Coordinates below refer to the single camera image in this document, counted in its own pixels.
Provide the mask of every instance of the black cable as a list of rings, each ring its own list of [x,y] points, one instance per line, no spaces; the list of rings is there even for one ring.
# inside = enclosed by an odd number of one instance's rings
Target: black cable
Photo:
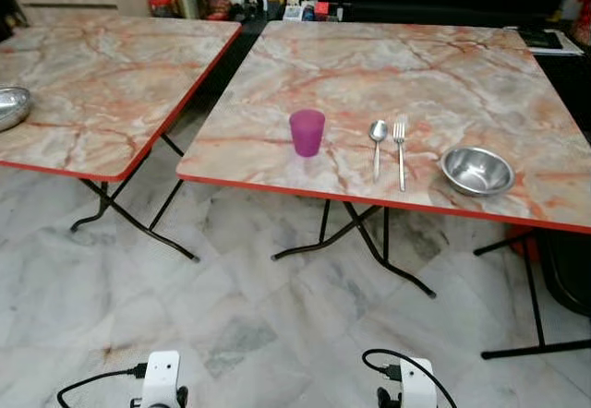
[[[145,378],[147,366],[148,366],[148,364],[142,363],[142,364],[137,364],[136,366],[134,366],[133,368],[130,368],[130,369],[124,369],[121,371],[111,371],[109,373],[99,374],[99,375],[94,376],[92,378],[85,378],[84,380],[81,380],[80,382],[73,383],[72,385],[60,390],[57,393],[57,402],[59,403],[59,405],[62,408],[70,408],[70,406],[66,403],[66,401],[64,401],[64,394],[66,394],[67,392],[72,391],[72,390],[74,390],[78,387],[81,387],[83,385],[86,385],[88,383],[91,383],[94,380],[99,380],[100,378],[110,378],[112,376],[128,376],[128,375],[135,376],[136,378]]]
[[[393,355],[394,357],[398,357],[399,359],[403,359],[406,362],[408,362],[409,364],[416,366],[418,369],[420,369],[422,372],[424,372],[428,378],[431,379],[431,381],[437,386],[437,388],[440,389],[441,393],[445,396],[445,398],[447,399],[447,402],[450,403],[450,406],[452,408],[458,408],[458,405],[455,404],[455,402],[453,401],[452,396],[450,395],[449,392],[447,392],[447,390],[445,389],[445,387],[441,384],[441,382],[439,382],[437,380],[437,378],[435,376],[433,376],[431,373],[429,373],[424,366],[420,365],[419,363],[416,362],[416,360],[411,359],[410,357],[408,357],[407,355],[404,355],[402,353],[397,353],[395,351],[392,350],[384,350],[381,348],[374,348],[372,350],[367,350],[365,351],[362,355],[361,355],[361,360],[363,360],[363,363],[366,364],[366,366],[370,367],[371,369],[378,371],[381,374],[386,374],[386,366],[375,366],[373,364],[371,364],[368,361],[368,356],[371,354],[388,354],[388,355]]]

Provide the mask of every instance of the white tile floor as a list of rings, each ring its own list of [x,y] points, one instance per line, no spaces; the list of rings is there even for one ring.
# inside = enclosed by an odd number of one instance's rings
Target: white tile floor
[[[185,120],[174,139],[186,146],[199,122]],[[121,203],[147,222],[175,165],[157,144]],[[66,384],[169,348],[181,352],[190,407],[376,407],[378,386],[398,392],[361,364],[376,347],[429,358],[461,407],[591,406],[588,350],[480,359],[534,341],[521,260],[506,250],[471,254],[502,236],[500,224],[392,212],[392,260],[437,291],[431,300],[380,267],[356,233],[271,262],[316,240],[319,200],[185,184],[157,229],[197,252],[199,264],[111,210],[71,234],[95,206],[74,179],[0,169],[3,408],[57,406]],[[347,221],[333,209],[332,228]],[[536,273],[549,340],[588,337],[589,320],[556,304]],[[126,407],[140,387],[112,378],[69,400]]]

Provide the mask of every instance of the purple cup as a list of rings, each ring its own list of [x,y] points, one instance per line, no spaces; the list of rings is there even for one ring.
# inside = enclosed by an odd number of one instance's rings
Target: purple cup
[[[289,117],[295,152],[303,157],[318,154],[324,121],[324,114],[316,110],[300,110]]]

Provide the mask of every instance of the black table leg crossbar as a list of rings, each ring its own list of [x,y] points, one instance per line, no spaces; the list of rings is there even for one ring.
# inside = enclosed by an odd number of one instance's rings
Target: black table leg crossbar
[[[371,215],[375,214],[376,212],[378,212],[379,210],[381,210],[382,207],[379,207],[377,205],[373,205],[373,206],[369,207],[367,210],[363,211],[361,214],[357,214],[357,212],[355,211],[355,208],[353,207],[353,205],[350,202],[343,202],[343,205],[346,208],[347,212],[349,213],[349,216],[351,217],[351,221],[347,225],[345,225],[343,228],[341,228],[339,231],[337,231],[334,235],[332,235],[331,237],[329,237],[326,240],[324,238],[324,236],[326,234],[326,225],[327,225],[327,221],[328,221],[328,216],[329,216],[329,212],[331,209],[331,202],[329,200],[326,200],[326,202],[324,204],[324,212],[322,213],[319,242],[314,245],[300,246],[298,248],[286,249],[285,251],[282,251],[281,253],[271,256],[271,259],[272,260],[279,260],[280,258],[291,256],[293,254],[307,253],[309,251],[316,251],[319,249],[326,248],[327,246],[332,245],[334,242],[339,240],[341,237],[343,237],[345,234],[347,234],[348,232],[350,232],[354,228],[357,228],[357,230],[361,233],[361,236],[363,237],[363,240],[365,241],[366,245],[368,246],[369,251],[371,252],[371,255],[374,257],[374,259],[376,259],[379,262],[379,264],[382,267],[384,267],[388,271],[393,272],[394,274],[397,274],[397,275],[407,279],[408,281],[415,284],[418,288],[420,288],[429,297],[435,298],[436,297],[435,292],[433,292],[430,288],[428,288],[417,277],[413,276],[412,274],[410,274],[404,270],[400,270],[399,268],[394,267],[388,261],[389,243],[390,243],[390,237],[389,237],[390,211],[387,208],[384,208],[383,247],[382,247],[382,254],[380,254],[379,250],[376,248],[376,246],[371,238],[371,235],[369,235],[368,230],[364,226],[363,221],[366,218],[368,218],[369,216],[371,216]]]
[[[484,351],[481,356],[483,359],[497,359],[501,357],[516,357],[520,355],[532,355],[532,354],[545,354],[545,353],[559,353],[563,351],[582,350],[591,348],[591,339],[584,341],[575,342],[558,342],[547,344],[544,338],[544,328],[542,326],[542,317],[540,316],[539,303],[537,301],[536,284],[534,282],[534,273],[532,271],[531,259],[529,258],[529,249],[527,246],[527,239],[535,236],[536,232],[531,231],[529,233],[521,234],[516,237],[512,237],[503,240],[497,244],[485,246],[474,251],[476,256],[480,256],[484,253],[494,251],[503,246],[509,246],[513,243],[520,242],[524,250],[524,264],[525,272],[527,274],[527,284],[529,286],[529,294],[532,301],[532,310],[534,313],[534,321],[536,322],[536,333],[537,333],[537,346],[530,346],[525,348],[512,348],[508,350],[499,351]]]
[[[183,156],[183,151],[181,151],[174,144],[174,142],[170,138],[168,138],[168,136],[166,136],[165,134],[162,134],[161,135],[161,138],[164,140],[164,142],[166,142],[168,144],[169,147],[171,147],[173,149],[174,152],[176,152],[180,156]],[[182,180],[179,180],[178,182],[176,182],[176,185],[173,188],[173,191],[171,191],[171,193],[168,195],[168,197],[166,198],[166,201],[160,207],[160,209],[158,210],[158,213],[156,214],[156,216],[151,221],[151,223],[150,223],[150,225],[148,227],[146,227],[142,223],[140,223],[131,214],[129,214],[123,207],[121,207],[119,204],[117,204],[115,202],[115,199],[117,198],[117,196],[119,196],[119,194],[121,193],[121,191],[123,191],[123,189],[126,187],[126,185],[129,182],[129,180],[131,180],[131,178],[138,171],[139,167],[146,161],[146,159],[148,159],[148,156],[149,155],[150,154],[148,153],[146,155],[146,157],[144,157],[144,159],[142,159],[142,161],[138,164],[138,166],[121,183],[121,185],[119,185],[119,187],[115,190],[115,192],[111,196],[109,196],[109,194],[108,194],[108,184],[106,182],[101,182],[101,186],[97,186],[91,180],[88,180],[88,179],[79,179],[84,185],[86,185],[97,196],[99,196],[99,200],[100,200],[99,201],[99,211],[94,216],[90,216],[90,217],[87,217],[87,218],[84,218],[84,219],[80,219],[79,221],[75,222],[72,225],[72,227],[70,228],[70,230],[72,232],[75,232],[80,227],[80,225],[82,225],[84,223],[88,223],[88,222],[94,222],[94,221],[100,219],[104,215],[104,212],[109,207],[112,207],[119,215],[121,215],[124,219],[126,219],[128,222],[130,222],[132,225],[134,225],[136,228],[138,228],[144,234],[147,234],[150,237],[158,240],[159,242],[162,242],[163,244],[166,244],[166,245],[168,245],[168,246],[176,249],[177,251],[179,251],[183,255],[187,256],[188,258],[191,258],[191,259],[199,262],[199,258],[197,256],[195,256],[193,253],[189,252],[187,249],[183,248],[178,243],[173,242],[172,240],[170,240],[170,239],[168,239],[166,237],[163,237],[163,236],[161,236],[161,235],[159,235],[159,234],[157,234],[157,233],[155,233],[153,231],[153,229],[156,226],[156,224],[158,223],[158,221],[164,215],[164,212],[166,211],[166,209],[172,203],[173,198],[175,197],[175,195],[178,192],[179,188],[181,187],[181,185],[183,185],[183,181]]]

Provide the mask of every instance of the stainless steel bowl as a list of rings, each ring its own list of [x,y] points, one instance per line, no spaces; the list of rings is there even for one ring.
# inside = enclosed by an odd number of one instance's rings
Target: stainless steel bowl
[[[30,92],[24,88],[0,88],[0,131],[19,124],[30,111]]]
[[[507,161],[477,147],[448,150],[441,158],[441,168],[452,186],[468,196],[501,194],[515,182],[515,173]]]

